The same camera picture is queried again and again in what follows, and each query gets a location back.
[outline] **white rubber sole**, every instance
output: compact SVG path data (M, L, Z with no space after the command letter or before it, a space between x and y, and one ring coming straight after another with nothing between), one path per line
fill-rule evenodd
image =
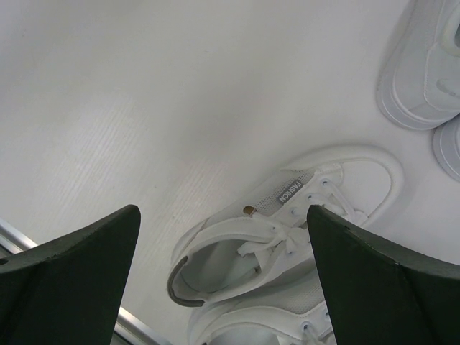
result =
M460 117L440 126L433 136L433 151L444 171L460 182L460 143L457 142L459 127Z
M414 13L415 7L410 16L410 23L408 27L405 29L405 32L400 38L395 51L387 61L387 64L382 71L377 88L377 105L379 106L380 111L391 122L402 128L428 130L442 125L454 116L449 112L439 111L438 109L432 108L432 113L436 114L440 120L429 121L424 119L416 113L416 109L408 109L400 102L394 84L396 69L403 53L405 43L409 38L412 28L417 22L417 19L413 16ZM428 103L426 103L424 95L420 95L420 104L429 106Z

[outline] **shoe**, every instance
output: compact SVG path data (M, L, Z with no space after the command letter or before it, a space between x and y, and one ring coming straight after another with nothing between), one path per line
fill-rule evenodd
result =
M383 70L377 103L408 129L432 129L460 113L460 0L418 0Z
M433 137L433 150L441 167L460 182L460 117L440 126Z
M318 273L195 309L188 344L336 345Z
M249 195L189 230L172 253L167 282L177 304L200 307L315 268L310 205L366 227L395 201L403 169L387 152L342 146L310 153Z

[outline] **shoelace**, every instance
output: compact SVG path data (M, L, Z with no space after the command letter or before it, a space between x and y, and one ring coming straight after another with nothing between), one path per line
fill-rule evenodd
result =
M306 334L307 336L307 341L305 342L305 345L325 345L322 341L318 339L318 337L313 334L313 332L310 331L310 327L306 327L303 329L303 333Z
M322 180L321 184L324 188L328 188L334 198L337 200L339 205L332 203L327 197L320 193L313 193L308 195L307 199L312 205L321 205L328 210L338 214L345 218L347 221L354 223L357 215L350 204L350 202L344 197L339 188L333 184L330 180ZM288 254L292 254L299 246L304 247L308 244L307 236L305 235L305 229L299 227L290 227L282 224L279 221L271 219L263 214L254 212L250 215L253 219L263 221L272 227L273 239L268 243L259 242L246 242L239 249L238 253L243 257L246 254L261 252L266 249L276 247L279 243L286 243L286 251Z

